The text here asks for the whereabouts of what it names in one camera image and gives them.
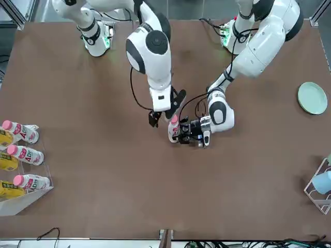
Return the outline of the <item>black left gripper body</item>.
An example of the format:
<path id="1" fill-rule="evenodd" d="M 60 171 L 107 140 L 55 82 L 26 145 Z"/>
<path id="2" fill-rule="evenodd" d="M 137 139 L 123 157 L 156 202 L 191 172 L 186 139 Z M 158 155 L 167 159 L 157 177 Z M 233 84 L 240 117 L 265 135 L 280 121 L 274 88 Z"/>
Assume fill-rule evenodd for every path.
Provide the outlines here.
<path id="1" fill-rule="evenodd" d="M 202 135 L 200 119 L 191 120 L 188 124 L 187 135 L 189 138 L 198 138 L 199 135 Z"/>

